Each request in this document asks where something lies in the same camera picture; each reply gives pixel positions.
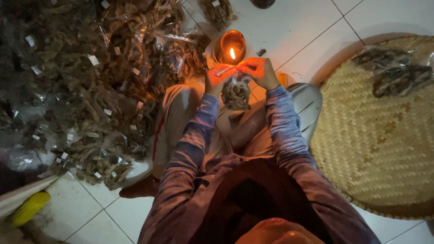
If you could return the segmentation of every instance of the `hand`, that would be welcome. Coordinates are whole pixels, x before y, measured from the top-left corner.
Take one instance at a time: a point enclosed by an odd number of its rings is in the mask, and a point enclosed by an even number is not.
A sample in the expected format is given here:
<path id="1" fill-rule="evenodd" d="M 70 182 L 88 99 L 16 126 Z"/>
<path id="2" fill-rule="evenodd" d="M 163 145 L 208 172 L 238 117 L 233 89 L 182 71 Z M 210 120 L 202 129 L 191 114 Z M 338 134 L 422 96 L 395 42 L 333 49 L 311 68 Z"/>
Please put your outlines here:
<path id="1" fill-rule="evenodd" d="M 280 86 L 270 59 L 248 58 L 237 66 L 237 70 L 252 77 L 258 86 L 267 91 Z"/>
<path id="2" fill-rule="evenodd" d="M 233 69 L 228 69 L 232 66 L 227 64 L 219 64 L 214 66 L 212 69 L 207 71 L 205 76 L 205 92 L 211 94 L 218 98 L 221 91 L 223 90 L 224 84 L 229 81 L 229 79 L 236 75 L 237 69 L 233 66 Z"/>

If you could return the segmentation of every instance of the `long sleeve shirt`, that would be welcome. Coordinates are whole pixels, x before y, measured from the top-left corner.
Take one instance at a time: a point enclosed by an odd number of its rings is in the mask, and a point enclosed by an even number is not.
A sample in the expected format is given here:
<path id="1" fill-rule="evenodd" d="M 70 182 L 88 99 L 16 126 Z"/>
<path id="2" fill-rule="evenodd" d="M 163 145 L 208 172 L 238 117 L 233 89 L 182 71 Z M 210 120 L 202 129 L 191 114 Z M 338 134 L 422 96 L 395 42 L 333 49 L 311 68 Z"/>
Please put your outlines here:
<path id="1" fill-rule="evenodd" d="M 217 120 L 218 106 L 218 98 L 204 94 L 162 175 L 160 190 L 142 227 L 139 244 L 187 243 L 202 223 L 225 175 L 248 160 L 232 153 L 220 158 L 205 176 L 198 177 Z M 266 93 L 266 110 L 278 166 L 301 186 L 334 242 L 380 243 L 360 214 L 316 169 L 315 160 L 301 136 L 300 118 L 294 110 L 291 94 L 283 86 Z"/>

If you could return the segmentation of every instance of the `yellow bottle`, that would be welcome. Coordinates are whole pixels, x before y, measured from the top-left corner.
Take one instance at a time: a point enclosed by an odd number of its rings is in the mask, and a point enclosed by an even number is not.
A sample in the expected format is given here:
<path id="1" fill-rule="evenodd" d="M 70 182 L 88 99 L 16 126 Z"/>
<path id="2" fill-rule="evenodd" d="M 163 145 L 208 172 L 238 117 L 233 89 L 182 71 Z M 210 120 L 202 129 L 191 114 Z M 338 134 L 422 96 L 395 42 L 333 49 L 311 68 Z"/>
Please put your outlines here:
<path id="1" fill-rule="evenodd" d="M 9 217 L 12 227 L 19 227 L 27 223 L 50 200 L 46 191 L 33 194 Z"/>

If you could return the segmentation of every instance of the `right hand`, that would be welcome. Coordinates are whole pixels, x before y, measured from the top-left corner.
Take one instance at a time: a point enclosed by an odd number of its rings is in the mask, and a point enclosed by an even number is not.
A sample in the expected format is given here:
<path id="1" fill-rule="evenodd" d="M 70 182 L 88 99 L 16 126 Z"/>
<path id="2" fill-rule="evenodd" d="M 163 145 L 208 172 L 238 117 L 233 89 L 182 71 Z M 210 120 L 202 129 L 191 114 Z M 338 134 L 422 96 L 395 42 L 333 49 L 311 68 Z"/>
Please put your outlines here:
<path id="1" fill-rule="evenodd" d="M 248 58 L 237 66 L 237 70 L 252 77 L 258 86 L 267 91 L 280 86 L 270 59 Z"/>

